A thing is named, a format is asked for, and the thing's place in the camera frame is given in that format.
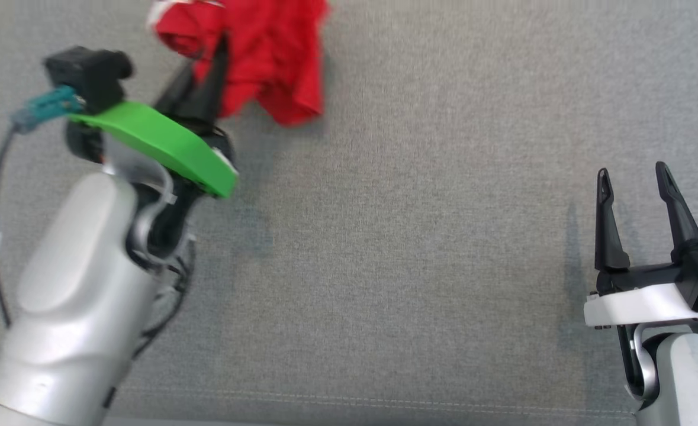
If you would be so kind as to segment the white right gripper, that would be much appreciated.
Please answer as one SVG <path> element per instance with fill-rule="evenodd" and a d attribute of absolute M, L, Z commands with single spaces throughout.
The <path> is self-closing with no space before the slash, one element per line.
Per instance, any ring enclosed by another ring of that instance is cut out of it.
<path fill-rule="evenodd" d="M 660 198 L 665 202 L 673 237 L 671 261 L 698 251 L 698 225 L 665 162 L 655 163 Z M 673 264 L 631 267 L 622 248 L 612 210 L 615 196 L 609 172 L 597 174 L 595 268 L 597 289 L 584 303 L 588 327 L 650 324 L 698 318 L 678 287 L 681 268 Z"/>

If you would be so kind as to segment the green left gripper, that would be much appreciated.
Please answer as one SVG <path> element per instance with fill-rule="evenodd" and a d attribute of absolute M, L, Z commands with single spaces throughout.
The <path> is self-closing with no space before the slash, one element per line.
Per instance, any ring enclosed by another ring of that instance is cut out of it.
<path fill-rule="evenodd" d="M 223 154 L 167 116 L 218 118 L 229 61 L 228 37 L 223 33 L 209 70 L 197 86 L 194 62 L 187 60 L 157 97 L 154 109 L 140 102 L 124 101 L 99 114 L 70 114 L 69 118 L 105 131 L 196 183 L 207 194 L 228 198 L 237 186 L 238 171 Z"/>

